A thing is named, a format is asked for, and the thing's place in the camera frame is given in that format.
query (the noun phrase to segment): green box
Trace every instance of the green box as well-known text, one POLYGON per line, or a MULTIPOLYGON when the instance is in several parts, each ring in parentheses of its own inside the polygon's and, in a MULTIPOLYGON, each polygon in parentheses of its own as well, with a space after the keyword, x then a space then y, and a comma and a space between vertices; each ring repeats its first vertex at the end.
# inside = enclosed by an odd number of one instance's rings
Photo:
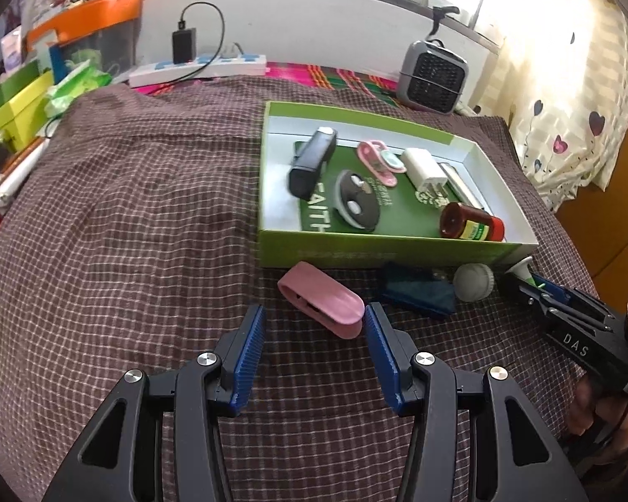
POLYGON ((32 61, 0 83, 0 107, 9 102, 39 77, 37 62, 32 61))
POLYGON ((395 261, 411 266, 459 266, 468 262, 513 264, 537 240, 511 191, 479 146, 472 141, 399 119, 342 108, 268 102, 260 169, 259 263, 290 268, 305 260, 318 268, 373 268, 395 261), (299 143, 320 126, 338 132, 338 147, 309 202, 288 192, 287 177, 299 143), (405 174, 387 189, 372 182, 355 156, 361 140, 377 139, 396 154, 407 147, 427 149, 451 163, 489 212, 503 219, 508 241, 439 238, 439 210, 424 205, 405 174), (353 229, 333 207, 332 189, 342 169, 363 175, 382 203, 373 233, 353 229))

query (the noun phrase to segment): heart pattern curtain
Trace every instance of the heart pattern curtain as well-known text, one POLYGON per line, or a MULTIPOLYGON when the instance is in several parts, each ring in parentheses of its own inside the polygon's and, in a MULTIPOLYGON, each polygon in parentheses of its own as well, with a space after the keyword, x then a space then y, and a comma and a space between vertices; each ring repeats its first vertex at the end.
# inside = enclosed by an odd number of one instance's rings
POLYGON ((491 0, 504 44, 475 112, 504 117, 556 211, 605 190, 628 129, 628 20, 614 0, 491 0))

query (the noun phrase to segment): black cable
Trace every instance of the black cable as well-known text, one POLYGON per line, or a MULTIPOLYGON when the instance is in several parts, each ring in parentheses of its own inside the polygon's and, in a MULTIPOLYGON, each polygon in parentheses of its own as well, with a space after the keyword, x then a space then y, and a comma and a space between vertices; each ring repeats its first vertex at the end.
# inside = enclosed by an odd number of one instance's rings
POLYGON ((44 125, 44 137, 48 140, 51 139, 52 136, 49 135, 49 127, 52 123, 56 122, 57 120, 61 120, 63 116, 62 115, 58 115, 57 117, 53 117, 52 119, 49 119, 49 122, 47 122, 44 125))
POLYGON ((188 4, 186 7, 184 7, 184 9, 181 10, 181 15, 179 16, 179 24, 178 24, 179 30, 183 30, 183 29, 186 28, 186 22, 184 21, 184 13, 186 12, 186 10, 189 7, 192 7, 194 5, 206 5, 206 6, 209 6, 209 7, 213 7, 218 12, 219 18, 221 19, 221 39, 219 41, 219 46, 216 49, 216 52, 214 53, 214 56, 212 56, 212 58, 209 59, 208 62, 205 62, 202 66, 200 66, 199 68, 193 70, 190 73, 182 75, 181 77, 178 77, 177 79, 173 79, 172 81, 168 81, 167 83, 163 83, 160 87, 158 87, 156 90, 151 92, 152 96, 155 95, 156 93, 160 92, 161 90, 167 88, 167 87, 170 87, 172 85, 175 85, 176 83, 180 83, 182 81, 185 81, 186 79, 189 79, 190 77, 193 77, 194 75, 198 75, 198 73, 201 73, 212 62, 214 62, 214 60, 219 55, 219 53, 221 53, 221 49, 223 48, 224 41, 226 39, 226 18, 224 17, 223 12, 216 5, 214 5, 212 3, 209 3, 209 2, 192 2, 192 3, 188 4))

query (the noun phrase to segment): portable heater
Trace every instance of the portable heater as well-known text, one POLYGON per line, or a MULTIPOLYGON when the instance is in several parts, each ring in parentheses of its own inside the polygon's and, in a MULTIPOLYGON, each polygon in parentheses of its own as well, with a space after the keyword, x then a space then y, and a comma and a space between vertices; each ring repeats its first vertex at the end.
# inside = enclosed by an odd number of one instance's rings
POLYGON ((407 50, 396 92, 398 100, 410 108, 451 113, 466 84, 467 62, 434 36, 447 13, 460 10, 449 6, 432 11, 432 30, 425 41, 416 41, 407 50))

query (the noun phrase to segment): pink silicone case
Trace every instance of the pink silicone case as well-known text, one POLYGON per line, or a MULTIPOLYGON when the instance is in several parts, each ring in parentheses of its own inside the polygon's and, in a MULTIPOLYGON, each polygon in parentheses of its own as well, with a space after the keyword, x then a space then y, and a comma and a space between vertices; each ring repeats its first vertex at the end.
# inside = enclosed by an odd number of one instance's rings
POLYGON ((381 183, 386 187, 395 187, 398 184, 398 179, 390 171, 389 167, 382 160, 381 156, 377 152, 379 149, 386 149, 386 145, 378 140, 362 141, 356 148, 356 154, 365 167, 372 172, 381 183))
POLYGON ((291 304, 336 336, 352 339, 360 334, 363 300, 320 269, 300 261, 279 279, 277 286, 291 304))

